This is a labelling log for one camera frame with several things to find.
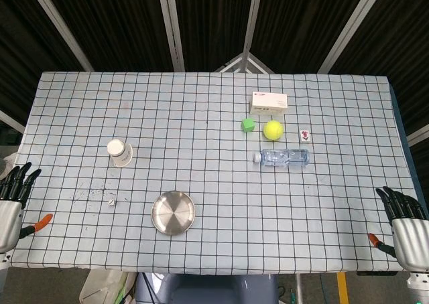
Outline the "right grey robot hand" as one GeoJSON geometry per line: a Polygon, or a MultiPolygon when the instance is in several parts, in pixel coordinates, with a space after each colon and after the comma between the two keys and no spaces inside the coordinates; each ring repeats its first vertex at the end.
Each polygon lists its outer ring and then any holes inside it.
{"type": "Polygon", "coordinates": [[[402,192],[384,186],[375,190],[383,202],[393,245],[368,234],[372,245],[394,257],[409,272],[428,272],[428,219],[420,202],[402,192]]]}

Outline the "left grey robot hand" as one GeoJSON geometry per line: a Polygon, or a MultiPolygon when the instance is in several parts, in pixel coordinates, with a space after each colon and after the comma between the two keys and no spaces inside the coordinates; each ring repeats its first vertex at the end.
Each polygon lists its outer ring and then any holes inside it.
{"type": "Polygon", "coordinates": [[[32,186],[42,172],[37,169],[26,176],[31,166],[31,162],[15,166],[1,180],[1,254],[14,249],[20,239],[43,229],[53,218],[53,214],[47,214],[39,222],[22,227],[23,211],[32,186]]]}

